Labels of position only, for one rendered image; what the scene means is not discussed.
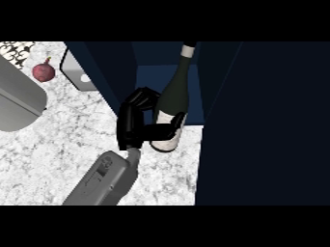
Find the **silver box appliance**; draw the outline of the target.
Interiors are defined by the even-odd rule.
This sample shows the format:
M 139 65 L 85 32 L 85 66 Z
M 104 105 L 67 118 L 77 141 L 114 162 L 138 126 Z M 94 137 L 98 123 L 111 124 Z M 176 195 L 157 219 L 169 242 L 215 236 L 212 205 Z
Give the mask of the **silver box appliance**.
M 61 56 L 60 71 L 77 91 L 92 92 L 96 89 L 68 49 Z

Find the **large grey rounded appliance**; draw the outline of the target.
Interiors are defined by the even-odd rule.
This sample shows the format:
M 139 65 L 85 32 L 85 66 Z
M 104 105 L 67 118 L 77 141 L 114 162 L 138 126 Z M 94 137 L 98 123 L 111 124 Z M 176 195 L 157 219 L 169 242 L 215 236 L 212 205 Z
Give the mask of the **large grey rounded appliance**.
M 0 130 L 17 131 L 40 117 L 46 93 L 0 55 Z

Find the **dark green wine bottle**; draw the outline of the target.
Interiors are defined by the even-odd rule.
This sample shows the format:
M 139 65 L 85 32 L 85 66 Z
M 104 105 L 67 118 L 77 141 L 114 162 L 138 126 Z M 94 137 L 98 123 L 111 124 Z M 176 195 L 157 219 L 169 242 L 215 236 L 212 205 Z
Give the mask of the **dark green wine bottle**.
M 170 152 L 179 143 L 186 116 L 186 71 L 192 57 L 195 42 L 185 41 L 181 49 L 179 63 L 169 83 L 161 91 L 154 107 L 154 124 L 173 124 L 175 135 L 164 141 L 150 141 L 156 151 Z

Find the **dark navy cabinet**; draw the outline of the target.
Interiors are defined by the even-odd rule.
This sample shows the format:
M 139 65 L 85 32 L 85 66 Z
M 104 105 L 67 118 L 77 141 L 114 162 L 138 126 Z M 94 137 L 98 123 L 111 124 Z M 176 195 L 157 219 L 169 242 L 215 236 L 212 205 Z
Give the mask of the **dark navy cabinet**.
M 68 41 L 64 45 L 113 111 L 138 87 L 163 90 L 179 61 L 178 41 Z M 186 74 L 188 125 L 204 124 L 238 47 L 237 41 L 195 44 Z

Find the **red round fruit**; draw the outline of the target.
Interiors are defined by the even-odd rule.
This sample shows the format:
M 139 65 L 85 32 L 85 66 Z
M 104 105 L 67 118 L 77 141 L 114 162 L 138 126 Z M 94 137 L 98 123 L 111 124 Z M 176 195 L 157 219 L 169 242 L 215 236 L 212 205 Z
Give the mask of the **red round fruit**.
M 55 76 L 55 70 L 49 65 L 49 60 L 51 58 L 46 58 L 45 62 L 32 68 L 32 76 L 39 82 L 49 81 Z

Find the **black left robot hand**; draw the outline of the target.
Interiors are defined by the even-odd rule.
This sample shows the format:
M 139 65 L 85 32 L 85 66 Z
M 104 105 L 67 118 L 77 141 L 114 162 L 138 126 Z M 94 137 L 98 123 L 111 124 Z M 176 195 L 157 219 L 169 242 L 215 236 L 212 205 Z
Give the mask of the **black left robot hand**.
M 167 141 L 175 137 L 185 118 L 179 112 L 167 123 L 144 124 L 144 111 L 154 111 L 160 94 L 148 87 L 138 88 L 126 97 L 119 107 L 116 120 L 117 148 L 139 149 L 144 141 Z

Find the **dark navy cabinet door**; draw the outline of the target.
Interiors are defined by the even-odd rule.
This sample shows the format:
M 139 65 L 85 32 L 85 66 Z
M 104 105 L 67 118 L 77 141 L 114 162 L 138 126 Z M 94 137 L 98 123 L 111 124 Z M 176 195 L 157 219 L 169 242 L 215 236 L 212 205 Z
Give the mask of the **dark navy cabinet door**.
M 330 41 L 246 42 L 201 136 L 198 205 L 330 205 Z

